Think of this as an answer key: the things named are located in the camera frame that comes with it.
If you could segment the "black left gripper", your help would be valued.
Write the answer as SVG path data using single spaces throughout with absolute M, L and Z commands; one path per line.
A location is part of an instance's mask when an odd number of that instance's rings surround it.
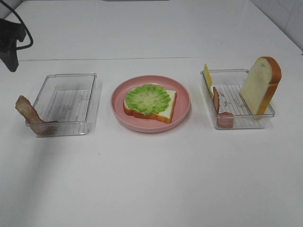
M 0 19 L 0 59 L 9 71 L 15 72 L 18 68 L 17 51 L 25 49 L 25 46 L 17 47 L 15 41 L 23 42 L 26 37 L 25 26 Z

